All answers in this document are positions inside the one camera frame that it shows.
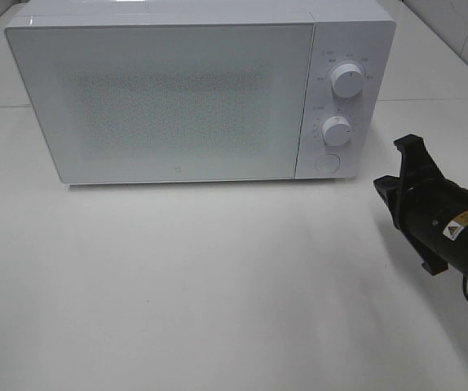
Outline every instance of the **round button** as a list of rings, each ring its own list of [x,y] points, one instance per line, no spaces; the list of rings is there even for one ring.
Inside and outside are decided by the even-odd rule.
[[[324,175],[335,173],[339,165],[341,165],[341,159],[333,154],[324,155],[316,160],[317,171]]]
[[[339,65],[332,71],[330,79],[333,92],[341,98],[351,98],[363,89],[363,72],[357,64]]]
[[[348,143],[351,136],[351,126],[344,116],[333,116],[321,126],[325,143],[333,147],[339,147]]]

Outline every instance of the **knob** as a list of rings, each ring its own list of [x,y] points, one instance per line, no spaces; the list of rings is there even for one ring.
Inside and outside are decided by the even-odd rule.
[[[351,136],[351,126],[344,116],[333,116],[321,126],[325,143],[338,147],[347,143]]]
[[[332,71],[330,79],[333,92],[341,98],[351,98],[363,89],[363,72],[357,64],[339,65]]]

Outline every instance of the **white knob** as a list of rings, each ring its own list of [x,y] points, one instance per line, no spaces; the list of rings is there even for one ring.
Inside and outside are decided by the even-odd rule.
[[[350,140],[351,126],[344,116],[333,116],[321,126],[323,139],[328,145],[339,147]]]
[[[332,71],[330,78],[333,92],[341,98],[351,98],[363,89],[363,72],[357,64],[339,65]]]

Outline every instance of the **warning label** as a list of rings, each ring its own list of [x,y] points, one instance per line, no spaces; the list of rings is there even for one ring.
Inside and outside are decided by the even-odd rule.
[[[455,240],[468,226],[468,210],[462,212],[456,216],[448,225],[444,228],[443,234],[450,240]]]

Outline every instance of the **control panel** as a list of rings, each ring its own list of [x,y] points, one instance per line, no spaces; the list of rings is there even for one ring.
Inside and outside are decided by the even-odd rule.
[[[357,174],[394,31],[388,20],[316,23],[295,178]]]

